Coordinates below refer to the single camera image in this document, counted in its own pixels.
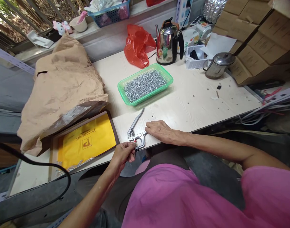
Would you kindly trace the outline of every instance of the white cup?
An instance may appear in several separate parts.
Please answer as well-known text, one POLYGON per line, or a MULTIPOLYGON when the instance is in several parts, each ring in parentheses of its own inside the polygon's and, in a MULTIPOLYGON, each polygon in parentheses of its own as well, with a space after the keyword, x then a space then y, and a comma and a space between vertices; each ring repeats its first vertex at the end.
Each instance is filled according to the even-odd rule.
POLYGON ((77 24, 78 20, 79 20, 79 16, 72 19, 72 21, 70 21, 69 25, 72 28, 74 28, 75 30, 77 30, 78 32, 84 32, 88 28, 86 19, 84 18, 84 20, 82 20, 81 23, 77 24))

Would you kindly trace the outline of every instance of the window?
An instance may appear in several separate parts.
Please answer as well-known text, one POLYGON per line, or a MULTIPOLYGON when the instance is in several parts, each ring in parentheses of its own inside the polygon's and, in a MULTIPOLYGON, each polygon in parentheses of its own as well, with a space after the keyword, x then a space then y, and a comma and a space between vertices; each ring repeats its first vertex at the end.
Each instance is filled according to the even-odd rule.
POLYGON ((70 21, 80 15, 88 0, 0 0, 0 48, 17 54, 33 47, 27 34, 45 36, 52 21, 70 21))

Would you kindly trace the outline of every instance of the stack of cardboard boxes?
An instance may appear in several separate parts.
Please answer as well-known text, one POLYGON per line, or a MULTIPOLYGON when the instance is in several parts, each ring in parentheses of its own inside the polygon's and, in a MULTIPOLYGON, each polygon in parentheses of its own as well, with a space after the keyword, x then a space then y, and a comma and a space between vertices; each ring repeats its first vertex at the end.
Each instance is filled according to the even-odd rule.
POLYGON ((230 50, 234 54, 254 34, 270 10, 267 1, 228 0, 213 32, 237 39, 230 50))
POLYGON ((273 11, 230 70, 239 85, 290 77, 290 18, 273 11))
POLYGON ((290 0, 228 0, 213 32, 237 39, 239 85, 290 77, 290 0))

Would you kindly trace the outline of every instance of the pink shirt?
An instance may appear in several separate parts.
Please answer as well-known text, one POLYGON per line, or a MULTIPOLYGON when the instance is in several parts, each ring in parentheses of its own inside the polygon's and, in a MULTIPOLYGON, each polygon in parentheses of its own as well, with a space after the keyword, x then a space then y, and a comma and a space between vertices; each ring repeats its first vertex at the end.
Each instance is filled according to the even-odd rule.
POLYGON ((200 185, 193 172, 154 166, 133 190, 122 227, 290 227, 290 171, 252 167, 243 173, 241 185, 243 212, 200 185))

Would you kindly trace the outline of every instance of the red plastic bag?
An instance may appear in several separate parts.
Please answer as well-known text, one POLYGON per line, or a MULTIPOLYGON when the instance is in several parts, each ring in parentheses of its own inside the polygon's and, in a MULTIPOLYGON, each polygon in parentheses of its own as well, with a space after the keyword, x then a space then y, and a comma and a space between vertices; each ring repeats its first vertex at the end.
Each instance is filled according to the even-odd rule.
POLYGON ((125 56, 132 65, 141 69, 149 65, 148 56, 145 53, 146 45, 156 47, 151 34, 138 25, 127 25, 128 37, 124 47, 125 56))
POLYGON ((146 4, 148 7, 159 4, 165 0, 146 0, 146 4))

